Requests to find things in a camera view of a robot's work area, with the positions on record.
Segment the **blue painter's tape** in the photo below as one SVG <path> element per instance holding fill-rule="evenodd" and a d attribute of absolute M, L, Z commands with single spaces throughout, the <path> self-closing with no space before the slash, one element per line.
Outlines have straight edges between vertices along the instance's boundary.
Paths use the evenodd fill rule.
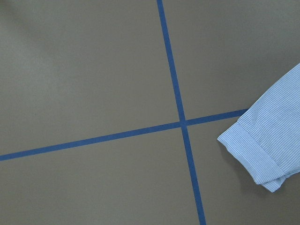
<path fill-rule="evenodd" d="M 182 126 L 181 131 L 182 131 L 182 136 L 183 136 L 184 147 L 186 149 L 187 164 L 188 164 L 189 174 L 190 174 L 191 181 L 192 181 L 192 187 L 193 187 L 199 222 L 200 222 L 200 225 L 206 225 L 204 209 L 203 209 L 203 204 L 202 204 L 202 200 L 201 200 L 201 194 L 200 194 L 200 189 L 199 189 L 199 184 L 198 184 L 198 179 L 197 179 L 194 158 L 193 158 L 191 143 L 189 140 L 187 126 Z"/>
<path fill-rule="evenodd" d="M 205 117 L 200 117 L 196 119 L 191 119 L 186 121 L 187 126 L 195 125 L 195 124 L 200 124 L 200 123 L 207 123 L 207 122 L 212 122 L 216 120 L 224 120 L 232 117 L 237 117 L 241 116 L 244 114 L 248 109 L 241 109 L 233 112 L 225 112 L 217 115 L 212 115 L 212 116 L 205 116 Z"/>
<path fill-rule="evenodd" d="M 174 94 L 175 94 L 175 99 L 176 99 L 179 120 L 185 121 L 186 118 L 185 118 L 184 111 L 183 111 L 183 104 L 182 104 L 182 99 L 181 99 L 181 95 L 180 95 L 177 73 L 176 73 L 172 48 L 171 48 L 171 42 L 170 42 L 170 38 L 169 38 L 168 27 L 167 27 L 167 23 L 165 20 L 165 12 L 164 12 L 164 6 L 163 6 L 162 0 L 157 0 L 157 6 L 158 6 L 159 17 L 160 17 L 161 28 L 162 28 L 163 36 L 164 36 L 165 49 L 166 49 L 168 62 L 169 62 L 169 68 L 170 68 L 170 73 L 171 73 L 171 78 L 172 78 L 172 83 L 173 83 L 173 89 L 174 89 Z"/>
<path fill-rule="evenodd" d="M 180 94 L 179 83 L 178 83 L 178 78 L 177 78 L 177 73 L 176 73 L 176 68 L 175 68 L 175 63 L 174 63 L 174 58 L 173 58 L 173 53 L 172 53 L 172 48 L 171 48 L 171 42 L 170 42 L 168 27 L 167 27 L 167 23 L 166 23 L 166 19 L 165 19 L 165 11 L 164 11 L 164 6 L 163 6 L 162 0 L 157 0 L 157 7 L 158 7 L 158 12 L 159 12 L 159 17 L 160 17 L 161 28 L 162 28 L 162 32 L 163 32 L 163 36 L 164 36 L 165 49 L 166 49 L 168 62 L 169 62 L 169 68 L 170 68 L 170 73 L 171 73 L 171 78 L 172 78 L 172 83 L 173 83 L 173 89 L 174 89 L 174 94 L 175 94 L 175 99 L 176 99 L 176 105 L 177 105 L 178 116 L 179 116 L 179 120 L 180 120 L 180 126 L 181 126 L 181 130 L 182 130 L 185 151 L 186 151 L 186 155 L 187 155 L 188 168 L 189 168 L 189 172 L 190 172 L 190 176 L 191 176 L 191 180 L 192 180 L 192 186 L 193 186 L 194 197 L 195 197 L 195 202 L 196 202 L 196 207 L 197 207 L 197 212 L 198 212 L 198 218 L 199 218 L 199 222 L 201 225 L 206 225 L 203 205 L 202 205 L 202 201 L 201 201 L 200 189 L 199 189 L 199 185 L 198 185 L 191 144 L 190 144 L 190 140 L 189 140 L 189 136 L 188 136 L 188 128 L 187 128 L 187 124 L 186 124 L 186 118 L 185 118 L 185 114 L 184 114 L 182 98 L 181 98 L 181 94 Z"/>
<path fill-rule="evenodd" d="M 79 146 L 84 146 L 84 145 L 89 145 L 89 144 L 95 144 L 95 143 L 100 143 L 100 142 L 107 142 L 107 141 L 121 139 L 121 138 L 125 138 L 125 137 L 143 135 L 143 134 L 148 134 L 148 133 L 153 133 L 153 132 L 163 131 L 163 130 L 169 130 L 169 129 L 174 129 L 174 128 L 180 128 L 180 123 L 179 122 L 168 123 L 168 124 L 163 124 L 163 125 L 154 126 L 154 127 L 147 127 L 147 128 L 137 129 L 137 130 L 121 132 L 121 133 L 117 133 L 117 134 L 113 134 L 113 135 L 105 135 L 105 136 L 94 137 L 94 138 L 89 138 L 89 139 L 75 141 L 75 142 L 56 144 L 56 145 L 42 147 L 42 148 L 38 148 L 38 149 L 10 153 L 10 154 L 0 156 L 0 161 L 9 160 L 9 159 L 13 159 L 13 158 L 20 158 L 20 157 L 25 157 L 25 156 L 32 156 L 32 155 L 47 153 L 47 152 L 51 152 L 51 151 L 69 149 L 69 148 L 74 148 L 74 147 L 79 147 Z"/>

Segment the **blue striped shirt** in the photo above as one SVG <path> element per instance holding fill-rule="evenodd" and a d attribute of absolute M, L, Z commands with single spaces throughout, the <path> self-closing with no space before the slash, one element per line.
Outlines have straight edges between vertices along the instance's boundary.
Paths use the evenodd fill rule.
<path fill-rule="evenodd" d="M 300 172 L 300 64 L 218 137 L 256 184 L 274 192 Z"/>

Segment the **rolled-up cuff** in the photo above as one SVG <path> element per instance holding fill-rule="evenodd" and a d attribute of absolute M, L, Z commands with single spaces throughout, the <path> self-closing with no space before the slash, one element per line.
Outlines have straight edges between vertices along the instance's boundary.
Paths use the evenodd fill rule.
<path fill-rule="evenodd" d="M 280 177 L 276 180 L 271 180 L 267 183 L 263 183 L 262 186 L 264 186 L 266 189 L 268 189 L 270 192 L 276 191 L 278 188 L 281 187 L 283 182 L 285 181 L 285 177 Z"/>
<path fill-rule="evenodd" d="M 276 162 L 238 122 L 221 134 L 218 141 L 243 164 L 256 184 L 266 184 L 284 176 L 284 172 Z"/>

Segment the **shirt sleeve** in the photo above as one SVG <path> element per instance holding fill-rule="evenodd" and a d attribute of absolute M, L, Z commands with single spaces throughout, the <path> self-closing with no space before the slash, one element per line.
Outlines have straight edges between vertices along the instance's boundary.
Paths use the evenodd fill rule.
<path fill-rule="evenodd" d="M 218 137 L 256 184 L 274 192 L 300 171 L 300 64 Z"/>

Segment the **striped sleeve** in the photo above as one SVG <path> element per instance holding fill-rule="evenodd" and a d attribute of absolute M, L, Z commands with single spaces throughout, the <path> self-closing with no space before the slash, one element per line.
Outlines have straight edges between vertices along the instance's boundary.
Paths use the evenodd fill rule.
<path fill-rule="evenodd" d="M 256 184 L 274 192 L 300 171 L 300 64 L 218 137 Z"/>

